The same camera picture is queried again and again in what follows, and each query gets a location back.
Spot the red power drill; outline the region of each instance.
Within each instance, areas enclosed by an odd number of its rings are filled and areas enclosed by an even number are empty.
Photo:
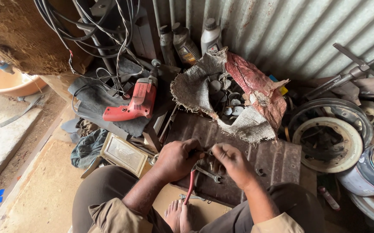
[[[153,68],[149,77],[138,79],[129,105],[107,107],[102,118],[105,121],[126,121],[142,116],[151,118],[157,94],[157,76],[158,70]]]

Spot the plastic basin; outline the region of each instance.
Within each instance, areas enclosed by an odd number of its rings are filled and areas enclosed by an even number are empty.
[[[46,86],[39,76],[29,76],[17,69],[13,70],[15,72],[13,75],[0,70],[0,94],[15,97],[26,96]]]

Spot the red plastic scrap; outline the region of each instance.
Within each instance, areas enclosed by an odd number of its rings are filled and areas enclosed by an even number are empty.
[[[246,96],[253,101],[252,106],[277,132],[286,111],[286,102],[278,87],[283,86],[288,80],[273,82],[254,64],[230,52],[227,52],[227,62],[224,67],[245,92],[244,98]]]

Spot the gray oil bottle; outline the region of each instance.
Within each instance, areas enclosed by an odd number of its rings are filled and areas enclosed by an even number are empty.
[[[188,29],[182,27],[180,23],[175,23],[172,30],[174,33],[173,44],[181,62],[187,68],[193,66],[201,58],[201,55],[197,46],[190,39]]]
[[[160,27],[160,46],[164,63],[169,66],[177,66],[174,57],[173,32],[168,25]]]
[[[207,19],[204,26],[205,30],[201,35],[201,54],[219,51],[222,48],[221,27],[215,24],[214,18]]]

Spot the corrugated metal wall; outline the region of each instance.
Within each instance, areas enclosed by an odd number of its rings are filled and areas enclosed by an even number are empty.
[[[332,45],[374,58],[374,0],[153,0],[158,26],[184,24],[200,46],[207,18],[223,45],[279,79],[311,79],[355,64]]]

